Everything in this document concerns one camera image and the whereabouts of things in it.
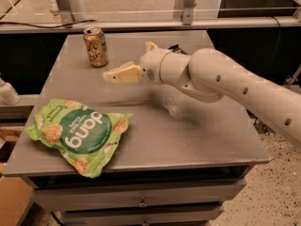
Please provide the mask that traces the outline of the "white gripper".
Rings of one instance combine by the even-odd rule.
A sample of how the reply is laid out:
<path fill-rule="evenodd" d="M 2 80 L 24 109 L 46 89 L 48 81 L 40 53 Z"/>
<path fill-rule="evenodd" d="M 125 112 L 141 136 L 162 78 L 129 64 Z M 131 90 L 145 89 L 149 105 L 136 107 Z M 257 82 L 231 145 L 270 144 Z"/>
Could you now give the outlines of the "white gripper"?
<path fill-rule="evenodd" d="M 146 41 L 145 46 L 147 53 L 140 58 L 140 66 L 132 61 L 126 62 L 118 68 L 104 72 L 103 79 L 108 83 L 118 84 L 139 82 L 143 77 L 152 84 L 161 85 L 161 64 L 170 50 L 158 48 L 151 41 Z"/>

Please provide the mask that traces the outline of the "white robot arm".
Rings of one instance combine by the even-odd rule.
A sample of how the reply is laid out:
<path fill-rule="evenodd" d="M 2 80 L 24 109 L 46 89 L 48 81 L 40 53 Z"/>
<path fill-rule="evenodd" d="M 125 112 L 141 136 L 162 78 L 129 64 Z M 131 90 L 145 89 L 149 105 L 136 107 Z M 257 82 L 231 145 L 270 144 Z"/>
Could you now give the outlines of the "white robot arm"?
<path fill-rule="evenodd" d="M 170 85 L 206 103 L 228 96 L 294 146 L 301 146 L 301 94 L 252 73 L 229 56 L 202 48 L 189 56 L 149 42 L 138 64 L 129 61 L 103 74 L 109 83 L 142 79 Z"/>

